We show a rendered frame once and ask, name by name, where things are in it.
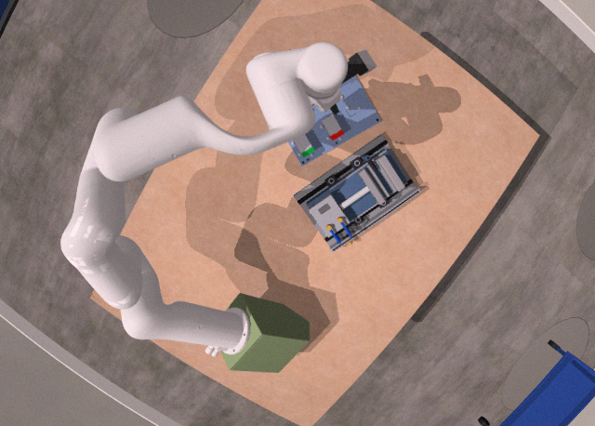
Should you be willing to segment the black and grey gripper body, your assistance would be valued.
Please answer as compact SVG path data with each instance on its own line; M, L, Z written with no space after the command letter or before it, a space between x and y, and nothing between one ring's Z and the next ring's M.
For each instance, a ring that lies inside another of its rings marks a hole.
M341 99L341 90L339 88L338 91L332 97L330 97L328 99L317 100L312 97L310 97L310 99L315 104L315 106L318 106L318 109L320 110L320 112L324 113L327 110L329 110L334 104L339 102L339 100Z

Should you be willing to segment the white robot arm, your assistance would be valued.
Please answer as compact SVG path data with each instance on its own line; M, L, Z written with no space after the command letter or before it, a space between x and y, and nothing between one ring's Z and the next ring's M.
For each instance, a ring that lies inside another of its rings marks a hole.
M270 130L251 137L217 126L186 96L143 113L125 107L102 116L60 245L98 294L121 309L129 336L215 345L205 352L216 357L220 351L239 353L248 341L250 323L240 308L222 311L186 301L164 304L155 270L132 239L119 235L126 219L126 180L200 148L249 155L295 140L315 125L308 96L328 99L341 84L376 67L367 50L347 61L339 47L327 42L255 56L246 74Z

